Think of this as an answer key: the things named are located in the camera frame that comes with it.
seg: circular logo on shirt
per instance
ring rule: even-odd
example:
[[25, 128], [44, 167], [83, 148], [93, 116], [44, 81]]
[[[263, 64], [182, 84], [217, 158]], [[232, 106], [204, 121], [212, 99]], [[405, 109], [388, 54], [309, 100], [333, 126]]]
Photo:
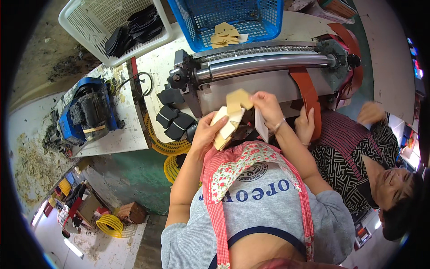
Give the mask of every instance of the circular logo on shirt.
[[251, 182], [257, 180], [266, 173], [268, 167], [269, 166], [267, 163], [256, 163], [245, 169], [245, 171], [240, 174], [237, 180], [242, 182]]

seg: pink floral apron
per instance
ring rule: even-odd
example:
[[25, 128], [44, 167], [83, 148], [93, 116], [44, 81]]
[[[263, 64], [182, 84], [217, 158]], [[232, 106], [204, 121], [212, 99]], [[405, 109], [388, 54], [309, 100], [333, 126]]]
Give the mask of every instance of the pink floral apron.
[[217, 238], [217, 269], [230, 268], [225, 217], [220, 201], [243, 170], [258, 162], [277, 163], [298, 190], [306, 246], [306, 259], [313, 261], [313, 223], [306, 187], [296, 168], [274, 146], [261, 141], [247, 141], [218, 152], [214, 147], [205, 155], [200, 179], [203, 199]]

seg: worker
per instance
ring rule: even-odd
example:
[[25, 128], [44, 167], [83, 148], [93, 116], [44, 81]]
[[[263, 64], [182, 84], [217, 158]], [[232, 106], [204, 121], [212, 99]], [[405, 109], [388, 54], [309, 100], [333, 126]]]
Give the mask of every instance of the worker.
[[83, 194], [86, 190], [87, 181], [82, 181], [73, 192], [66, 198], [66, 202], [62, 207], [57, 206], [57, 221], [63, 227], [62, 234], [65, 238], [69, 238], [71, 233], [80, 233], [81, 228], [79, 227], [82, 223], [77, 216], [73, 216], [69, 218], [69, 211], [73, 204], [76, 202], [78, 198], [83, 197]]
[[[321, 114], [321, 137], [310, 147], [322, 178], [342, 195], [351, 213], [380, 208], [383, 234], [393, 241], [413, 223], [423, 179], [404, 168], [394, 168], [399, 153], [397, 138], [388, 127], [385, 111], [365, 103], [357, 122], [335, 111]], [[371, 124], [370, 131], [364, 125]], [[304, 107], [295, 120], [304, 145], [310, 145], [313, 112]]]
[[212, 126], [216, 111], [203, 117], [170, 193], [164, 269], [277, 268], [267, 264], [278, 258], [339, 264], [352, 251], [351, 214], [285, 122], [276, 97], [257, 92], [251, 101], [282, 152], [262, 141], [218, 152], [212, 141], [227, 117]]

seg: hand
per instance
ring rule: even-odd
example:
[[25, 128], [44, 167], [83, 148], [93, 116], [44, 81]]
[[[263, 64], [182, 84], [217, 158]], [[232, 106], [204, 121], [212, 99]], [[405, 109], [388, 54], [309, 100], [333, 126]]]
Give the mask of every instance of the hand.
[[214, 125], [210, 126], [217, 112], [209, 113], [199, 121], [190, 152], [196, 152], [204, 156], [211, 149], [215, 135], [227, 123], [228, 119], [228, 116], [224, 116]]
[[357, 122], [366, 125], [374, 124], [385, 119], [384, 109], [375, 102], [366, 102], [357, 116]]
[[300, 116], [294, 121], [296, 129], [296, 135], [305, 145], [309, 145], [310, 139], [312, 138], [313, 130], [315, 129], [315, 123], [313, 121], [314, 109], [311, 108], [309, 115], [306, 116], [306, 108], [302, 106], [300, 110]]
[[259, 91], [252, 95], [249, 100], [261, 110], [261, 114], [266, 120], [266, 126], [269, 129], [273, 130], [278, 123], [283, 121], [284, 114], [274, 94]]

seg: white plastic basket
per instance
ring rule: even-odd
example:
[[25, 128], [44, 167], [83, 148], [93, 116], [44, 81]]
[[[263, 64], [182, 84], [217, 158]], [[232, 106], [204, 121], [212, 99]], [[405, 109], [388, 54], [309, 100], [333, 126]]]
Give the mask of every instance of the white plastic basket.
[[[126, 25], [135, 12], [154, 3], [164, 29], [146, 42], [136, 43], [121, 58], [107, 57], [104, 44], [115, 28]], [[160, 0], [70, 0], [58, 16], [60, 25], [82, 46], [107, 66], [118, 66], [134, 56], [142, 56], [174, 39], [172, 27]]]

